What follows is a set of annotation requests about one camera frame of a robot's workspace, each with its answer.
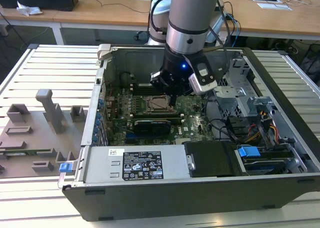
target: floor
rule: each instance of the floor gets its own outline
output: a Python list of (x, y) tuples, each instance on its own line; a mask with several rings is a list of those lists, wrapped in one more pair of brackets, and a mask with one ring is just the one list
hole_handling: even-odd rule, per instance
[[(38, 36), (28, 43), (56, 44), (54, 34), (50, 28), (26, 26), (15, 26), (14, 28), (24, 41)], [(8, 33), (9, 35), (7, 37), (1, 37), (0, 35), (0, 83), (5, 79), (11, 68), (27, 48), (26, 45), (23, 45), (23, 41), (13, 29), (9, 29)], [(67, 45), (99, 45), (102, 43), (143, 45), (147, 42), (146, 33), (140, 35), (140, 40), (134, 40), (135, 31), (99, 30), (100, 41), (95, 40), (94, 31), (91, 29), (63, 29), (62, 33)], [(238, 47), (246, 46), (251, 49), (266, 49), (264, 48), (266, 47), (266, 43), (272, 44), (278, 42), (278, 40), (269, 41), (271, 42), (266, 42), (266, 39), (262, 38), (242, 38), (238, 39), (237, 45)], [(304, 43), (310, 44), (312, 41), (304, 41)], [(299, 43), (298, 41), (294, 42), (294, 46), (298, 49), (298, 55), (295, 58), (299, 63), (309, 46)]]

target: white paper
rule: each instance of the white paper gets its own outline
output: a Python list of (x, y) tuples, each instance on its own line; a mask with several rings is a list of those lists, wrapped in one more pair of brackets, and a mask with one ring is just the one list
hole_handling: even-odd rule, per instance
[(26, 15), (28, 17), (29, 17), (29, 15), (42, 14), (40, 8), (38, 8), (38, 7), (31, 7), (30, 8), (25, 5), (20, 4), (18, 1), (17, 1), (17, 4), (18, 4), (18, 7), (16, 10), (20, 14)]
[(262, 9), (277, 9), (277, 10), (290, 10), (290, 11), (292, 11), (292, 9), (289, 8), (287, 5), (280, 5), (280, 4), (258, 4), (258, 5)]

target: blue drive latch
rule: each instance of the blue drive latch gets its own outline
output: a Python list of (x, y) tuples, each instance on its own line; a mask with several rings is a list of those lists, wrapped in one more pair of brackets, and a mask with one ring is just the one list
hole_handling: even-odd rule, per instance
[(256, 146), (242, 146), (240, 149), (238, 149), (238, 152), (241, 157), (261, 156)]

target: yellow wire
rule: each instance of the yellow wire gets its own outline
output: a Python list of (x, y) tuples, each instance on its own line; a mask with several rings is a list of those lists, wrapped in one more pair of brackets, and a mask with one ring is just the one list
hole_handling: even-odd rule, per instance
[(252, 136), (251, 138), (247, 139), (247, 140), (245, 141), (245, 143), (248, 143), (248, 142), (254, 140), (254, 139), (257, 138), (259, 135), (260, 135), (260, 132), (258, 132), (257, 134), (255, 134), (255, 135)]

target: red wire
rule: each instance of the red wire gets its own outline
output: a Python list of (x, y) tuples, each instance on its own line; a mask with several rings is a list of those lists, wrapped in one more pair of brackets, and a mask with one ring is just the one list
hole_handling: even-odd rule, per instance
[(251, 129), (252, 129), (253, 127), (255, 127), (255, 126), (256, 126), (256, 124), (253, 124), (253, 125), (251, 125), (250, 128), (248, 129), (248, 137), (249, 137), (249, 135), (250, 135)]

